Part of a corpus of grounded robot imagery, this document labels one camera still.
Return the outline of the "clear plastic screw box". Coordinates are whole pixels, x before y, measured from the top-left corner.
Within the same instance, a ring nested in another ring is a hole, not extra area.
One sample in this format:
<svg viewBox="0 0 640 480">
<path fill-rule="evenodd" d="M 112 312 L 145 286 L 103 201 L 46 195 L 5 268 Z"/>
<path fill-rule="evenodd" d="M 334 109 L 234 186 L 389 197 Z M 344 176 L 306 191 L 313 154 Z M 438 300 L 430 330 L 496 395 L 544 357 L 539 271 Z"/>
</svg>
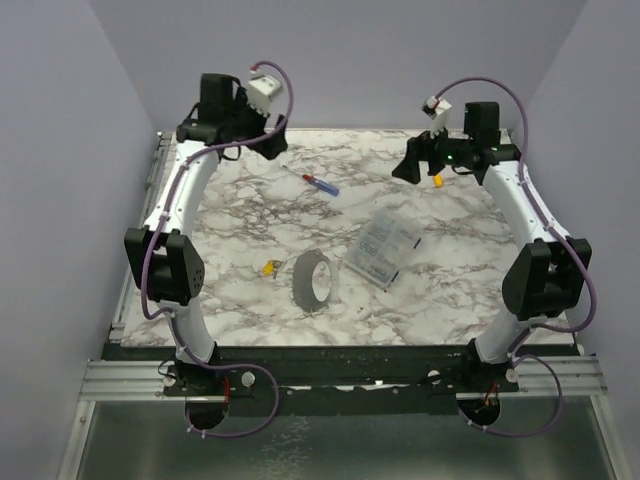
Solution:
<svg viewBox="0 0 640 480">
<path fill-rule="evenodd" d="M 396 211 L 377 210 L 347 249 L 343 264 L 387 290 L 417 249 L 423 231 L 418 223 Z"/>
</svg>

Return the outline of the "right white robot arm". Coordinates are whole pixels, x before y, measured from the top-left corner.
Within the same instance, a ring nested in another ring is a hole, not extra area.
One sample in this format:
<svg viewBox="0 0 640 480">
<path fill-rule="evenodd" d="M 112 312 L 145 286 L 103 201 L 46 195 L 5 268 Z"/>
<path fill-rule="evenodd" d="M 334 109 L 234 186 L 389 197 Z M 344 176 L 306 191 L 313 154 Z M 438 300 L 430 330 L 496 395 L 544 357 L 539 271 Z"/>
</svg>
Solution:
<svg viewBox="0 0 640 480">
<path fill-rule="evenodd" d="M 459 367 L 461 383 L 481 391 L 508 369 L 516 348 L 531 333 L 550 328 L 552 319 L 577 305 L 592 249 L 587 240 L 555 225 L 530 180 L 521 150 L 502 143 L 498 103 L 466 104 L 460 138 L 451 137 L 446 128 L 451 110 L 446 100 L 432 96 L 422 110 L 431 127 L 408 140 L 393 177 L 419 183 L 420 162 L 427 163 L 432 177 L 445 168 L 472 175 L 495 201 L 519 249 L 502 281 L 502 309 L 469 342 Z"/>
</svg>

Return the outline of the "yellow plastic key tag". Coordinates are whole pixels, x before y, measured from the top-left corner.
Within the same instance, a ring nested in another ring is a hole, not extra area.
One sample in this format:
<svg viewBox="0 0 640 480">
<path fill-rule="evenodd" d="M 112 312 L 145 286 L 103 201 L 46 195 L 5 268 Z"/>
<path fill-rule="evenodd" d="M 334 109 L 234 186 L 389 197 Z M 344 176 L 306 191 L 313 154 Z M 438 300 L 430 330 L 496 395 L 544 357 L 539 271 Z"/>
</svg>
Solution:
<svg viewBox="0 0 640 480">
<path fill-rule="evenodd" d="M 278 271 L 282 267 L 283 262 L 280 260 L 270 259 L 263 267 L 262 274 L 267 277 L 275 278 Z"/>
</svg>

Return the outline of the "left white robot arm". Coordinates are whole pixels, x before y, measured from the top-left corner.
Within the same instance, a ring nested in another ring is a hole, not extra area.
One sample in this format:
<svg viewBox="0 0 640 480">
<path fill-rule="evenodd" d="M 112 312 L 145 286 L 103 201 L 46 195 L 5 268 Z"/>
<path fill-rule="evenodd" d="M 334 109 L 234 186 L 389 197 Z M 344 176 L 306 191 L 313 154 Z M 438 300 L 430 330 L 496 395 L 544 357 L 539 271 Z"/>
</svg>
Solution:
<svg viewBox="0 0 640 480">
<path fill-rule="evenodd" d="M 143 315 L 168 320 L 174 369 L 186 373 L 186 382 L 202 395 L 218 388 L 221 369 L 199 300 L 205 264 L 192 242 L 196 213 L 228 151 L 249 149 L 273 160 L 287 150 L 288 115 L 280 114 L 271 130 L 266 125 L 276 98 L 291 91 L 285 74 L 274 77 L 258 66 L 247 83 L 226 74 L 202 75 L 199 100 L 175 131 L 176 157 L 165 187 L 142 226 L 124 236 Z"/>
</svg>

